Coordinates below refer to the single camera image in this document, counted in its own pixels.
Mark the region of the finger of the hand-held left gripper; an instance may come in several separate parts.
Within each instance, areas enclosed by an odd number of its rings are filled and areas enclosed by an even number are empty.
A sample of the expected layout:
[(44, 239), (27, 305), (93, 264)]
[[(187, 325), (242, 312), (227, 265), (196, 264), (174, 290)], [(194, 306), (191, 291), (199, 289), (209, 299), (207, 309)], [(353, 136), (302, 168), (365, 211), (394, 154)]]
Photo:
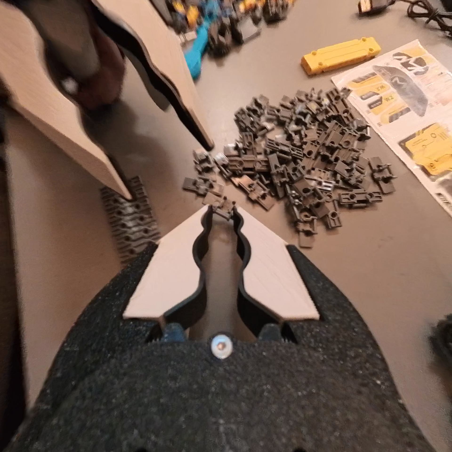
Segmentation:
[(92, 15), (125, 53), (147, 93), (162, 110), (172, 109), (206, 150), (214, 141), (200, 106), (180, 40), (147, 0), (94, 0)]
[(108, 156), (87, 135), (79, 107), (52, 80), (35, 25), (7, 2), (1, 2), (0, 19), (0, 75), (10, 106), (99, 182), (131, 199)]

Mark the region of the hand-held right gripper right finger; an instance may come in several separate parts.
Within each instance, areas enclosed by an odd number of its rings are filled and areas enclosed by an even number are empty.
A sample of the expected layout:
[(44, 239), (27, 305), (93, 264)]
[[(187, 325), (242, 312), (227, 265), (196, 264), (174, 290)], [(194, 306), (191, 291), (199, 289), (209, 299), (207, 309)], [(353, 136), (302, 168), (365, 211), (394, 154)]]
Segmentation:
[(237, 308), (250, 331), (267, 324), (319, 320), (300, 273), (299, 250), (241, 207), (233, 213), (237, 253), (242, 260)]

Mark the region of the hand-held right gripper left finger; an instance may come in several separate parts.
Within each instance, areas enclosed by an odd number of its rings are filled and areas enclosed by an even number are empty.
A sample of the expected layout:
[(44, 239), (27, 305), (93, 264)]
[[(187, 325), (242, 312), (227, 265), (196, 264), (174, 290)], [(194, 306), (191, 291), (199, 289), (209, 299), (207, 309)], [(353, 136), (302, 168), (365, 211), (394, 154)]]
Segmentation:
[(157, 322), (162, 328), (179, 323), (193, 327), (206, 309), (206, 274), (212, 206), (204, 205), (166, 234), (157, 245), (133, 292), (123, 319)]

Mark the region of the assembled grey track strip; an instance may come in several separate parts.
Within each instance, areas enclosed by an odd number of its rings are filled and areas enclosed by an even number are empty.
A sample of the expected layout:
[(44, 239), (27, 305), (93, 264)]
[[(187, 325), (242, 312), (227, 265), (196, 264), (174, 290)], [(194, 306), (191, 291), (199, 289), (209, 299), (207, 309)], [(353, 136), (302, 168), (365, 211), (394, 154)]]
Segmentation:
[(123, 268), (147, 246), (157, 244), (161, 239), (142, 179), (135, 176), (127, 182), (133, 196), (131, 200), (108, 187), (100, 189), (101, 202)]

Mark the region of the single grey track link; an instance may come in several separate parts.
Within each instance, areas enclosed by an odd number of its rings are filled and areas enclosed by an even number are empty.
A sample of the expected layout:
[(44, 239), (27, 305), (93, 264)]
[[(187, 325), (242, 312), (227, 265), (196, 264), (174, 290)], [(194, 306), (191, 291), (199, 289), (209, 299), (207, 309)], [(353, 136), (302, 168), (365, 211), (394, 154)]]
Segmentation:
[(214, 202), (212, 204), (212, 211), (220, 217), (229, 221), (234, 215), (235, 205), (235, 201), (225, 199), (222, 203)]

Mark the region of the pile of grey track links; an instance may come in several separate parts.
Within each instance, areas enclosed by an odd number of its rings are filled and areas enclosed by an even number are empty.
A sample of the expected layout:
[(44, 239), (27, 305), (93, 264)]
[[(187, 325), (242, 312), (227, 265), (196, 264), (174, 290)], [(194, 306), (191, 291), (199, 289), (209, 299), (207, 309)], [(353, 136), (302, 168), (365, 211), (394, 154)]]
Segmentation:
[(300, 248), (312, 248), (318, 224), (342, 227), (340, 209), (365, 209), (395, 191), (391, 165), (364, 155), (370, 125), (353, 113), (347, 88), (263, 95), (236, 110), (239, 137), (213, 155), (193, 151), (197, 176), (182, 189), (203, 204), (227, 199), (222, 177), (267, 212), (284, 200)]

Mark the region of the light blue plastic tool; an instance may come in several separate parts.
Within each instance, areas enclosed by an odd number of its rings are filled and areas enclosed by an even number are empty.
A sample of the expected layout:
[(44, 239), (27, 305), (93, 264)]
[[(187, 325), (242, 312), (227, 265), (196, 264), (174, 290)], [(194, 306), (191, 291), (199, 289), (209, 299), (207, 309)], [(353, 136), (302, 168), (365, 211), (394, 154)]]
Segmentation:
[(192, 79), (195, 81), (200, 77), (202, 68), (202, 57), (208, 46), (208, 31), (210, 26), (220, 15), (219, 1), (201, 1), (202, 21), (196, 28), (197, 37), (192, 47), (184, 52), (185, 61)]

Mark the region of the heap of mixed toy bricks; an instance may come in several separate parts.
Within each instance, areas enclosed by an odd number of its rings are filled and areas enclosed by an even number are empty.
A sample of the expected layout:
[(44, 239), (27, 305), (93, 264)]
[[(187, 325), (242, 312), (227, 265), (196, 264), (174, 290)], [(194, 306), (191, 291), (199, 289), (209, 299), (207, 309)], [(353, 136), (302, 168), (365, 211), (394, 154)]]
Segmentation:
[(242, 45), (259, 36), (262, 24), (284, 21), (295, 4), (292, 0), (159, 0), (151, 1), (164, 22), (172, 28), (184, 50), (194, 44), (209, 29), (217, 33), (226, 54), (237, 44)]

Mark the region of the yellow brick panel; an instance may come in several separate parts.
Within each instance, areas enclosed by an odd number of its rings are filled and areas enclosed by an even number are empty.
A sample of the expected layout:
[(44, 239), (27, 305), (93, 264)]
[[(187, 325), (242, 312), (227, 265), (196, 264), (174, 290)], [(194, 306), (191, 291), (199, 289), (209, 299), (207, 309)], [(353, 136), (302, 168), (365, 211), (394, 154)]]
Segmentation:
[(309, 76), (318, 75), (370, 60), (380, 52), (373, 37), (362, 37), (313, 50), (302, 57), (301, 67)]

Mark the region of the yellow grey sticker sheet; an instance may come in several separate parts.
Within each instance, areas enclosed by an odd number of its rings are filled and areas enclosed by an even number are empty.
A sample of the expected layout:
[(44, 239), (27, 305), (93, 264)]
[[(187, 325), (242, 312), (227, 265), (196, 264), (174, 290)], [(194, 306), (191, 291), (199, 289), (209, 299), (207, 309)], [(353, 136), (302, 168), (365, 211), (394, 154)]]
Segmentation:
[(413, 40), (331, 82), (451, 216), (451, 70)]

